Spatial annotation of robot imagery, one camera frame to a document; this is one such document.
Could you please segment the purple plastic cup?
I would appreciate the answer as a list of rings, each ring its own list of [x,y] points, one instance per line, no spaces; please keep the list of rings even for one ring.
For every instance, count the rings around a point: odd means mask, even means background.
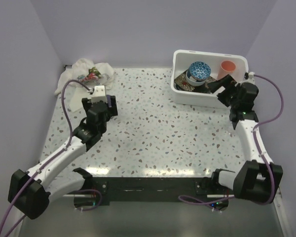
[[[113,95],[106,95],[107,97],[107,104],[109,108],[112,108],[115,105],[115,96]]]

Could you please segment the orange plastic cup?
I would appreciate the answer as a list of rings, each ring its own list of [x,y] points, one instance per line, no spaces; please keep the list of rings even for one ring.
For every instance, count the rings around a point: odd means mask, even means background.
[[[220,69],[217,75],[217,80],[224,78],[226,75],[232,74],[236,69],[234,62],[226,60],[221,62]]]

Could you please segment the blue patterned small bowl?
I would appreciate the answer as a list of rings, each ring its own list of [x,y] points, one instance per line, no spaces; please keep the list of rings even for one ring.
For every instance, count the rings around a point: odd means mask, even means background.
[[[189,77],[193,77],[196,81],[203,81],[210,76],[211,68],[208,64],[197,61],[190,65],[188,72]]]

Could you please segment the cream bowl blue pattern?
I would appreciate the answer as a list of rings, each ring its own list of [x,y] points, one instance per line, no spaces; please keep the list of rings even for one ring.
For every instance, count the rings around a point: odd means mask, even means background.
[[[196,80],[192,75],[191,73],[189,72],[189,70],[186,71],[185,73],[185,79],[186,81],[192,85],[192,86],[201,86],[205,83],[206,79],[203,79],[203,80]]]

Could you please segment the black floral square plate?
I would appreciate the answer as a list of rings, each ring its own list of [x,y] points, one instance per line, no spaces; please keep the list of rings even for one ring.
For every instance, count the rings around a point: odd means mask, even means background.
[[[205,80],[205,83],[203,85],[193,86],[187,82],[184,72],[174,79],[174,84],[175,88],[180,91],[211,94],[208,84],[216,81],[217,80],[213,77],[209,77]]]

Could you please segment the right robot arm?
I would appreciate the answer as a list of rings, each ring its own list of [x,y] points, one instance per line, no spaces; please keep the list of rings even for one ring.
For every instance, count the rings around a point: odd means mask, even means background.
[[[245,80],[236,82],[231,75],[226,75],[208,85],[212,93],[224,89],[217,99],[230,108],[229,120],[241,140],[246,160],[238,171],[216,169],[210,189],[215,194],[221,194],[229,188],[235,198],[270,204],[275,198],[283,169],[270,158],[259,132],[263,122],[253,110],[259,93],[258,87],[252,83],[254,77],[254,73],[245,73]]]

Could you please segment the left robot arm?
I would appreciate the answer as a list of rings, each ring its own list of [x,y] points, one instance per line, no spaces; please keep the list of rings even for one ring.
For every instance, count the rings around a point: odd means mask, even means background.
[[[44,161],[27,171],[18,169],[11,176],[8,201],[30,219],[39,217],[51,201],[48,186],[72,161],[89,151],[101,140],[107,122],[118,115],[116,97],[92,102],[83,98],[86,117],[70,133],[65,143]]]

